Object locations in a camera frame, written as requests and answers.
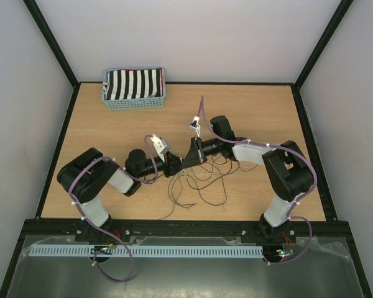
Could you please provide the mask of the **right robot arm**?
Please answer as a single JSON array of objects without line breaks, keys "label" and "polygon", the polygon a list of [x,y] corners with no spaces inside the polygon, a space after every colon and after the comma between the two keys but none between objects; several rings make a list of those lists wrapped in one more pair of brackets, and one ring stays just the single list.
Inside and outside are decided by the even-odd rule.
[{"label": "right robot arm", "polygon": [[206,162],[208,156],[218,153],[235,162],[263,166],[274,197],[260,216],[259,233],[265,241],[274,241],[286,230],[292,207],[315,187],[315,170],[298,145],[291,140],[280,145],[265,145],[237,138],[228,119],[223,115],[210,120],[210,129],[214,138],[207,141],[198,137],[191,139],[190,150],[180,168],[198,166]]}]

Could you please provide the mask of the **light blue plastic basket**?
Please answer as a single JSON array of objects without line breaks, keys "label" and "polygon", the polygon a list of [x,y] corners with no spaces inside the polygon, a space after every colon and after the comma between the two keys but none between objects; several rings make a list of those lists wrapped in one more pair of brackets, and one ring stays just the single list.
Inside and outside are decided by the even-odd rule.
[{"label": "light blue plastic basket", "polygon": [[165,68],[146,66],[104,71],[101,100],[111,111],[164,106]]}]

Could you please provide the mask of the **black white striped cloth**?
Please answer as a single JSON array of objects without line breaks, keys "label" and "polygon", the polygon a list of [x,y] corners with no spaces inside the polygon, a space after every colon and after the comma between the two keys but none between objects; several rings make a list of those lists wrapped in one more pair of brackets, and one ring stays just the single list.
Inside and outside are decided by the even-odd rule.
[{"label": "black white striped cloth", "polygon": [[163,68],[123,68],[108,70],[104,75],[105,101],[145,99],[163,94]]}]

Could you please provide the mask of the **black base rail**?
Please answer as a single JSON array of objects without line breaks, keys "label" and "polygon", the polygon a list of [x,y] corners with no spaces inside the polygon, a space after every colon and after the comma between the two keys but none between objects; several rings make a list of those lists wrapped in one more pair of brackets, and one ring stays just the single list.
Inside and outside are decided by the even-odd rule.
[{"label": "black base rail", "polygon": [[[118,231],[121,240],[130,237],[239,237],[244,243],[280,243],[283,236],[294,240],[309,236],[304,220],[287,222],[282,227],[265,228],[259,221],[198,220],[111,220],[104,229]],[[71,235],[80,241],[99,242],[105,235],[80,219],[29,219],[21,235]]]}]

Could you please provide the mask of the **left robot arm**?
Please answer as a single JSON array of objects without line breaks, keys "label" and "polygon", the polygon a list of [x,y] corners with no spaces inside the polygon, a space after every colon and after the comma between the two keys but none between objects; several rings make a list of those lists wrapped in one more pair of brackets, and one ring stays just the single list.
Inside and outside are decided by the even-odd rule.
[{"label": "left robot arm", "polygon": [[88,220],[90,234],[97,240],[106,240],[112,232],[110,215],[103,207],[99,193],[110,185],[129,197],[141,187],[149,175],[173,176],[181,170],[182,159],[173,153],[156,156],[152,160],[141,149],[132,150],[125,167],[103,156],[96,148],[90,148],[66,164],[57,174],[57,181],[69,193],[83,220]]}]

